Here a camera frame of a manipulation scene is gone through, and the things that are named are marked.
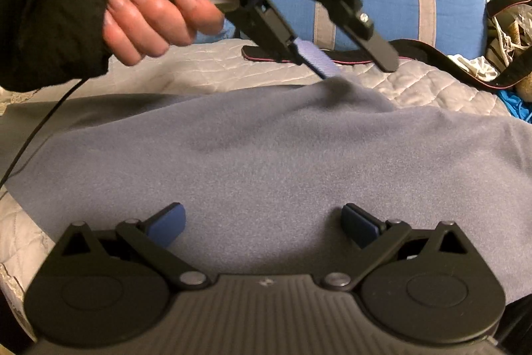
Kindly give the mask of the person's left hand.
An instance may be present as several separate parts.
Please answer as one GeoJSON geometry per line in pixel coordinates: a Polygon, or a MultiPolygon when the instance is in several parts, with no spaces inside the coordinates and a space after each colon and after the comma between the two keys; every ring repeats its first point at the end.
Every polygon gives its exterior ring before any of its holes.
{"type": "Polygon", "coordinates": [[[208,0],[107,0],[103,38],[114,57],[131,67],[223,26],[224,14],[208,0]]]}

